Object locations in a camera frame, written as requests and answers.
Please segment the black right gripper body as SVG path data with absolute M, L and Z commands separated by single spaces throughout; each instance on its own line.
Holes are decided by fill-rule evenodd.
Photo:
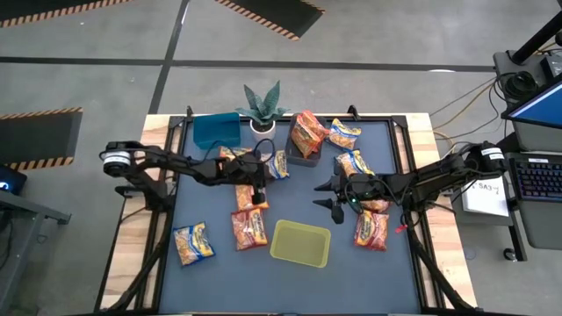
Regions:
M 351 209 L 363 209 L 363 201 L 391 197 L 389 186 L 380 178 L 370 174 L 337 176 L 335 180 L 335 204 L 348 205 Z

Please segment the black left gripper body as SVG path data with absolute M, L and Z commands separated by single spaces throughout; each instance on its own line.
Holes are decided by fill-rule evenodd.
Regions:
M 267 183 L 267 172 L 265 163 L 253 152 L 238 155 L 227 155 L 222 170 L 227 178 L 236 185 L 252 185 L 254 187 L 265 187 Z

